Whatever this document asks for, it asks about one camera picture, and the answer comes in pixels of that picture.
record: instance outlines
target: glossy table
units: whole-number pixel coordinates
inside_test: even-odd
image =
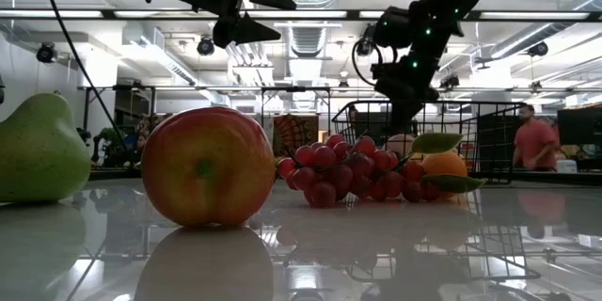
[[[277,182],[245,227],[183,230],[140,180],[91,182],[0,206],[0,300],[602,300],[602,189],[513,188],[313,210]]]

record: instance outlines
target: wire basket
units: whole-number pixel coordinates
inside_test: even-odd
[[[391,148],[395,135],[456,133],[463,136],[457,152],[464,158],[471,177],[488,183],[508,184],[512,180],[514,139],[520,125],[518,108],[523,103],[437,101],[422,104],[414,119],[401,128],[390,126],[392,105],[388,101],[356,101],[346,104],[332,119],[337,134],[353,144],[363,135],[376,146]],[[405,138],[395,146],[408,154]]]

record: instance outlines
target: green leaf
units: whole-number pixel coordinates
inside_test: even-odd
[[[412,143],[412,151],[420,154],[439,154],[453,150],[462,141],[462,135],[429,133],[418,136]]]
[[[481,180],[451,174],[429,174],[423,176],[422,181],[432,183],[442,192],[455,194],[469,193],[484,185]]]

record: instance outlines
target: man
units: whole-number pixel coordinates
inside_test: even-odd
[[[513,162],[535,171],[555,171],[555,151],[559,147],[558,137],[547,123],[535,118],[532,105],[520,108],[523,125],[518,129],[515,139]]]

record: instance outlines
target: red shirt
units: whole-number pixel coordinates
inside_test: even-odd
[[[524,124],[516,133],[515,145],[522,152],[523,166],[550,144],[558,147],[558,137],[550,125],[538,119],[532,119],[531,122]],[[537,167],[556,168],[554,151],[544,155],[537,163]]]

